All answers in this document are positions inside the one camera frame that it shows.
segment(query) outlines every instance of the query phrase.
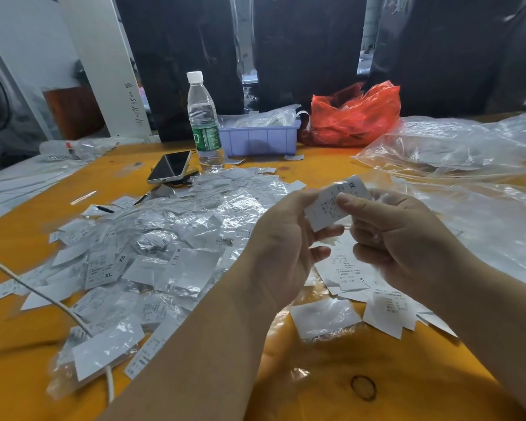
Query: plastic bin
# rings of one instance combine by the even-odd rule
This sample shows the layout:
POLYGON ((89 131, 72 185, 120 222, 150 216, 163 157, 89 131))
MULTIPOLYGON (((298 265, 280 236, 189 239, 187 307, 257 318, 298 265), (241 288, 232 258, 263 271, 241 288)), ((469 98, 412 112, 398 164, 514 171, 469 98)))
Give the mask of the plastic bin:
POLYGON ((295 155, 302 121, 290 127, 221 128, 220 141, 227 156, 295 155))

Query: white bottle cap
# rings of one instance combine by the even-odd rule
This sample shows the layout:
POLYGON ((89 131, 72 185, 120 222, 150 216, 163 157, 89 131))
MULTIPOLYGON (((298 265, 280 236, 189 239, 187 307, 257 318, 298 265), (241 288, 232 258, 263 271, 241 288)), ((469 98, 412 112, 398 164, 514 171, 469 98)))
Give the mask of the white bottle cap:
POLYGON ((189 84, 200 84, 203 82, 203 73, 200 70, 187 72, 187 79, 189 84))

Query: red plastic bag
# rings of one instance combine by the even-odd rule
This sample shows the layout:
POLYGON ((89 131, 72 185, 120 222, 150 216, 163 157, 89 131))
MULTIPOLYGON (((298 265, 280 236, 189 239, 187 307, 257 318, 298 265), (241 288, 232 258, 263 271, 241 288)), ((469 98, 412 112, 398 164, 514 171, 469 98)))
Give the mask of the red plastic bag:
POLYGON ((310 146, 366 146, 399 120, 399 86, 386 81, 363 94, 362 83, 333 96, 312 98, 312 127, 300 134, 310 146))

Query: person's right arm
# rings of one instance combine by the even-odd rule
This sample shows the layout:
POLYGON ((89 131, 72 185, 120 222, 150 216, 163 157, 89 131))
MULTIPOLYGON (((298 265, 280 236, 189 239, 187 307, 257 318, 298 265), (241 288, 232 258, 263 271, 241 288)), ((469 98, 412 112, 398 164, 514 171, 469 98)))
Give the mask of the person's right arm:
POLYGON ((372 193, 383 202, 337 199, 357 258, 447 322, 526 409, 526 284, 479 260, 417 199, 372 193))

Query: person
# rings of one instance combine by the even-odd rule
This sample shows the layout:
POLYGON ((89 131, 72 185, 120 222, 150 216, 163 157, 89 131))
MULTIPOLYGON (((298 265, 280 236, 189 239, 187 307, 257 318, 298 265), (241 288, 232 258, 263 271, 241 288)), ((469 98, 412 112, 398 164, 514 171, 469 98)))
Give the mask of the person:
MULTIPOLYGON (((526 409, 526 285, 469 252, 428 207, 372 190, 339 194, 354 254, 431 308, 526 409)), ((257 222, 244 252, 100 421, 243 419, 273 318, 330 255, 304 217, 318 192, 293 192, 257 222)))

